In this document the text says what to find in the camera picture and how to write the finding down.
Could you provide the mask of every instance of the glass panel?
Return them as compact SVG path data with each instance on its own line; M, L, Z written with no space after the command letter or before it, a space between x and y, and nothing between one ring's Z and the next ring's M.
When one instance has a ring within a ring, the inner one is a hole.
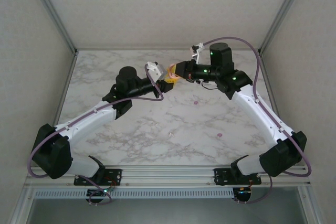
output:
M253 188L253 198L267 188ZM232 199L118 199L107 206L89 206L81 199L37 199L29 216L36 223L307 223L296 188L274 188L251 205Z

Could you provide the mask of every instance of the metal bar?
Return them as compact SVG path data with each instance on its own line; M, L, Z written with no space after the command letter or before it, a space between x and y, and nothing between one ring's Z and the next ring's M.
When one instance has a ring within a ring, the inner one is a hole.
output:
M320 209L315 202L315 198L312 197L313 193L311 191L312 188L307 187L298 187L300 200L302 203L302 207L304 210L304 215L307 218L308 224L322 224L321 212Z
M26 224L35 197L34 188L24 188L10 220L10 224Z
M75 53L75 46L68 34L68 32L66 31L61 19L59 18L52 2L50 0L41 0L41 2L43 3L47 13L49 14L50 18L53 20L53 22L56 25L56 28L58 29L58 31L60 32L62 38L65 40L65 42L67 43L68 47L70 48L70 50Z
M196 165L196 166L107 166L109 169L122 169L121 185L118 188L212 188L218 187L214 183L214 168L229 168L229 165ZM34 173L43 174L39 167L33 168ZM288 171L306 173L305 166L294 166ZM262 184L269 186L269 177L261 175ZM275 187L309 186L309 178L293 177L280 174L273 178ZM25 187L34 188L94 188L74 186L74 175L65 175L59 179L33 178L28 176Z
M86 188L41 188L35 199L87 199ZM119 188L110 193L113 199L200 199L233 198L232 188Z
M272 107L274 113L277 116L280 117L279 109L278 109L278 106L277 106L277 103L276 103L276 100L275 100L275 97L274 97L273 89L272 89L271 83L269 81L269 78L268 78L268 75L267 75L267 70L266 70L265 63L264 63L264 59L263 59L262 56L263 55L260 54L260 61L261 61L260 69L261 69L261 73L262 73L263 78L264 78L264 83L265 83L266 90L267 90L267 93L268 93L268 96L269 96L269 101L271 102L271 107Z
M65 98L66 98L66 95L67 95L67 92L68 92L68 89L69 89L69 85L70 85L72 73L74 72L74 68L75 68L75 65L76 65L77 57L78 57L78 52L75 52L74 57L73 57L72 62L71 62L71 65L70 65L70 69L69 69L69 72L68 72L68 75L67 75L65 85L64 85L63 90L62 90L62 95L61 95L61 98L60 98L58 106L57 106L56 114L55 114L55 117L54 117L54 120L53 120L53 123L52 123L53 125L58 124L59 118L61 116L62 108L63 108L64 101L65 101Z
M293 2L294 2L294 0L284 0L284 2L282 3L282 5L280 7L280 10L278 11L272 25L270 26L270 28L269 28L269 30L266 34L266 37L265 37L264 41L262 42L262 44L260 46L260 52L261 53L264 53L266 51L267 47L269 46L270 42L274 38L275 33L279 29L283 19L285 18L286 14L288 13L288 10L291 7Z

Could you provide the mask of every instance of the small white object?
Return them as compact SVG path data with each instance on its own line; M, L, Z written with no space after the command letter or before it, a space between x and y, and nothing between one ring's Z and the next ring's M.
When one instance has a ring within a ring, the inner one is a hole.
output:
M190 48L190 50L191 50L191 52L192 52L192 58L193 58L194 60L196 60L196 64L198 65L199 62L200 62L199 60L200 60L200 57L201 57L201 52L202 52L203 49L204 49L204 45L203 45L203 43L201 42L201 43L197 44L197 46L198 46L198 49L196 50L196 53L194 53L194 51L193 51L192 48Z
M164 76L166 75L166 71L161 65L150 61L147 62L147 69L148 74L151 76L154 82L157 82L157 80L164 78Z

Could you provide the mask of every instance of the black mount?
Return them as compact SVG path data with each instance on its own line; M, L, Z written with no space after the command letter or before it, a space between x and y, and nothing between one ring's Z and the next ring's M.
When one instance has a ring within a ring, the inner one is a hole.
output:
M217 186L228 185L260 185L261 179L258 174L251 174L248 176L236 177L231 168L216 168L214 169L214 182Z
M122 169L106 169L102 170L102 173L99 175L100 179L96 177L96 174L90 178L93 182L95 182L98 186L120 186ZM75 186L89 186L84 178L75 177L75 181L73 182Z

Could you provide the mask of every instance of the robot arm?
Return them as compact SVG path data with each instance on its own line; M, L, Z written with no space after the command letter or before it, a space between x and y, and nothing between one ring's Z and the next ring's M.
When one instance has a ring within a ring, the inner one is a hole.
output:
M64 174L74 174L94 177L96 181L99 181L103 175L104 165L92 156L77 156L71 150L79 141L85 140L88 134L100 126L124 115L132 107L131 99L139 99L137 97L150 92L154 92L158 98L157 89L161 92L168 92L173 88L173 83L167 83L163 80L166 72L157 63L148 62L146 71L148 76L140 79L133 67L122 68L110 92L92 109L55 127L49 124L42 126L37 134L33 149L56 131L65 130L60 131L43 144L34 154L33 161L53 179Z
M267 173L278 176L301 160L298 150L288 139L288 133L304 150L307 138L302 132L295 133L253 90L253 82L243 71L235 70L232 51L226 43L210 46L210 65L198 64L203 44L192 47L193 59L176 65L175 74L189 82L213 81L219 91L234 101L262 133L269 150L261 155L244 156L231 164L231 173L237 182L248 175Z

